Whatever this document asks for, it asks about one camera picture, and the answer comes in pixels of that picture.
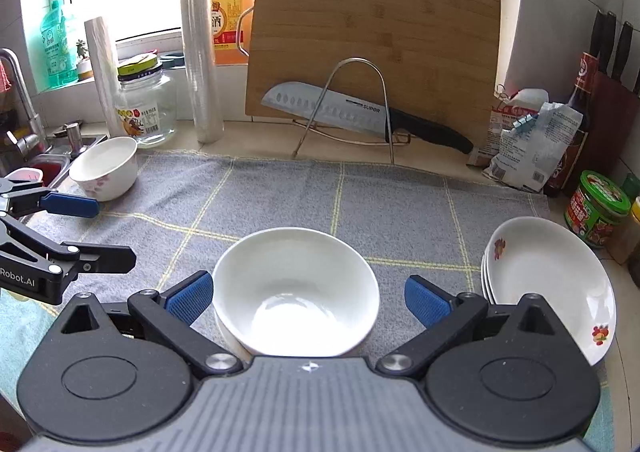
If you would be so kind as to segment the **grey checked table mat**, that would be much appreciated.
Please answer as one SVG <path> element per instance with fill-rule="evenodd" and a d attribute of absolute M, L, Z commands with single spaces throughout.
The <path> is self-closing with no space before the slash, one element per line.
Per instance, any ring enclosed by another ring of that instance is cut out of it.
<path fill-rule="evenodd" d="M 129 192 L 94 219 L 38 214 L 30 226 L 52 240 L 124 244 L 137 255 L 126 276 L 82 276 L 70 287 L 119 302 L 149 287 L 171 287 L 211 269 L 235 241 L 276 227 L 332 234 L 367 259 L 381 308 L 361 354 L 377 359 L 421 331 L 404 303 L 408 276 L 450 293 L 480 285 L 486 241 L 503 221 L 548 217 L 548 201 L 493 184 L 387 165 L 152 152 L 138 158 Z M 356 402 L 355 394 L 366 397 Z M 204 451 L 440 451 L 444 442 L 420 417 L 410 428 L 408 392 L 346 380 L 315 387 L 299 371 L 292 388 L 275 378 L 248 391 L 210 397 L 203 419 L 178 448 Z"/>

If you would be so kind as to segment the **plain white ceramic bowl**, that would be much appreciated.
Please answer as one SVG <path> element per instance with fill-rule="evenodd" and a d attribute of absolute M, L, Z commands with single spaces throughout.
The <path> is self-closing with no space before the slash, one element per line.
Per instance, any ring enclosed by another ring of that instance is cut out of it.
<path fill-rule="evenodd" d="M 218 259 L 213 282 L 218 321 L 251 354 L 342 356 L 368 337 L 380 310 L 363 256 L 311 229 L 241 238 Z"/>

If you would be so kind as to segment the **white printed food bag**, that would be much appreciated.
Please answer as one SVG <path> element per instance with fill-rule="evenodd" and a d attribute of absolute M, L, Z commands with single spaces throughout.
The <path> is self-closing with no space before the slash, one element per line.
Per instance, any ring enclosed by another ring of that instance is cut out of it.
<path fill-rule="evenodd" d="M 551 126 L 554 112 L 563 105 L 546 102 L 537 114 L 524 116 L 503 131 L 499 153 L 483 174 L 514 189 L 540 192 L 565 151 Z"/>

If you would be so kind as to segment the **bamboo cutting board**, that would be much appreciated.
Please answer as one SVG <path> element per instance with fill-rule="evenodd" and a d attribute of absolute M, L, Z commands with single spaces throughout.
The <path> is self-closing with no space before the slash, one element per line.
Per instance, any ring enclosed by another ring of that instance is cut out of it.
<path fill-rule="evenodd" d="M 280 82 L 306 82 L 448 126 L 485 143 L 501 0 L 255 0 L 245 112 Z"/>

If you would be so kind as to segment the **red white snack bag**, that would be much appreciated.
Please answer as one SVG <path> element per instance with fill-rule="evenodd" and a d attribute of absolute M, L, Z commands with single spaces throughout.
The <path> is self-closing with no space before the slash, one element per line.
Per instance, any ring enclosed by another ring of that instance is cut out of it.
<path fill-rule="evenodd" d="M 486 168 L 492 158 L 499 153 L 501 135 L 511 130 L 513 124 L 527 115 L 535 115 L 549 100 L 548 92 L 539 88 L 525 88 L 513 96 L 508 96 L 499 88 L 497 102 L 492 106 L 485 143 L 472 149 L 468 166 Z"/>

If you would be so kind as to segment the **tall plastic wrap roll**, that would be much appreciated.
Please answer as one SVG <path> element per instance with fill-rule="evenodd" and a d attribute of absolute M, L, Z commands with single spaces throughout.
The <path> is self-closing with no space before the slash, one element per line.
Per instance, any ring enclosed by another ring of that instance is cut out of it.
<path fill-rule="evenodd" d="M 196 138 L 201 144 L 224 135 L 210 22 L 212 0 L 180 0 L 186 86 Z"/>

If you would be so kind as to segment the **green dish soap bottle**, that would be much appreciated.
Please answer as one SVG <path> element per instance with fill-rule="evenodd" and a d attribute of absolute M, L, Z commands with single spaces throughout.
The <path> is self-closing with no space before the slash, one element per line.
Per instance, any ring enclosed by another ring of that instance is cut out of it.
<path fill-rule="evenodd" d="M 60 88 L 77 80 L 76 52 L 68 40 L 63 7 L 63 0 L 50 0 L 49 9 L 40 23 L 44 63 L 50 88 Z"/>

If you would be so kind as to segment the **dark soy sauce bottle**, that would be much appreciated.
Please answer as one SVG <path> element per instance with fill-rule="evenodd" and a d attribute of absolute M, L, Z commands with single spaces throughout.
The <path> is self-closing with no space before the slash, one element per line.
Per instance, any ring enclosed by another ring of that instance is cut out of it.
<path fill-rule="evenodd" d="M 567 104 L 554 112 L 552 132 L 559 137 L 561 148 L 565 151 L 544 185 L 544 194 L 550 198 L 558 196 L 564 188 L 588 136 L 589 105 L 597 71 L 598 59 L 584 52 L 574 90 Z"/>

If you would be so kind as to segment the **white plates floral stack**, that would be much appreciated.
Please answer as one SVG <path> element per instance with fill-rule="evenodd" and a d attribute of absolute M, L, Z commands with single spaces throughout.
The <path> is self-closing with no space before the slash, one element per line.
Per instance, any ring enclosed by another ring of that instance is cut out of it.
<path fill-rule="evenodd" d="M 589 246 L 553 221 L 518 217 L 500 224 L 482 258 L 480 285 L 497 305 L 515 305 L 529 293 L 542 296 L 592 365 L 613 343 L 611 281 Z"/>

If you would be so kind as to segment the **dark red knife block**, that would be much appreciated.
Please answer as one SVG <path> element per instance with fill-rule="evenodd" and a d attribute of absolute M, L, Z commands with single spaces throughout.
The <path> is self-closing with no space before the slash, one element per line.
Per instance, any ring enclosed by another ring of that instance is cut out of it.
<path fill-rule="evenodd" d="M 589 101 L 589 134 L 564 184 L 566 196 L 575 191 L 584 170 L 606 176 L 612 172 L 639 111 L 638 89 L 629 90 L 622 83 L 634 27 L 625 22 L 616 37 L 616 24 L 613 12 L 598 11 L 589 46 L 589 53 L 597 57 Z"/>

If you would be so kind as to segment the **chrome sink faucet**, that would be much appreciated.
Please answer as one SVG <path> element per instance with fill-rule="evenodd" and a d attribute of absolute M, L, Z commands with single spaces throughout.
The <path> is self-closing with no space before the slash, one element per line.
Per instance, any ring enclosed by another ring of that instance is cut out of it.
<path fill-rule="evenodd" d="M 30 131 L 32 132 L 23 138 L 16 138 L 14 134 L 11 134 L 10 132 L 7 132 L 6 134 L 16 145 L 21 156 L 24 157 L 25 160 L 30 157 L 30 154 L 47 153 L 50 151 L 51 145 L 47 139 L 46 132 L 44 131 L 42 119 L 32 104 L 32 99 L 30 98 L 25 84 L 20 61 L 17 59 L 17 55 L 9 48 L 1 48 L 0 54 L 1 59 L 8 62 L 11 67 L 14 75 L 14 84 L 22 101 Z"/>

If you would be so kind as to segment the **small potted plant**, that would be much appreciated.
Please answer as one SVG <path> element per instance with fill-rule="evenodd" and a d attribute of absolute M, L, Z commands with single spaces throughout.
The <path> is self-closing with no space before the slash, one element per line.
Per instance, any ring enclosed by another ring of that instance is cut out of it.
<path fill-rule="evenodd" d="M 83 82 L 84 80 L 93 78 L 93 70 L 92 70 L 91 60 L 89 56 L 89 50 L 87 47 L 87 43 L 84 40 L 78 39 L 78 41 L 76 42 L 76 52 L 77 52 L 77 65 L 76 65 L 77 79 L 80 82 Z"/>

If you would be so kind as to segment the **glass jar yellow green lid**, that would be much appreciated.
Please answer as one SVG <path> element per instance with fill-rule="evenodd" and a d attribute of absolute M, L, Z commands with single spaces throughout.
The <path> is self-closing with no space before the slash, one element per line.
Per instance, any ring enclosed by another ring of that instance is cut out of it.
<path fill-rule="evenodd" d="M 119 63 L 115 112 L 122 128 L 143 149 L 167 142 L 176 132 L 177 89 L 156 52 Z"/>

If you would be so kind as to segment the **white bowl pink flowers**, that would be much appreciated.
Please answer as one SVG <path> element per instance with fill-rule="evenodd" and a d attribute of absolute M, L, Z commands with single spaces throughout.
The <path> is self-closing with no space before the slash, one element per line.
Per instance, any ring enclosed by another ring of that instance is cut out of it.
<path fill-rule="evenodd" d="M 137 180 L 138 142 L 116 137 L 83 152 L 70 166 L 70 178 L 89 198 L 113 201 L 128 192 Z"/>

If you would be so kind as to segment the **yellow lid spice jar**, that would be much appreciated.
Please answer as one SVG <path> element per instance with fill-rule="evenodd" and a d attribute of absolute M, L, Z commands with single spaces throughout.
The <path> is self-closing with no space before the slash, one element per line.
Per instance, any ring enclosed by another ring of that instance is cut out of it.
<path fill-rule="evenodd" d="M 640 243 L 640 196 L 634 199 L 627 218 L 614 229 L 606 248 L 611 257 L 624 264 L 637 253 Z"/>

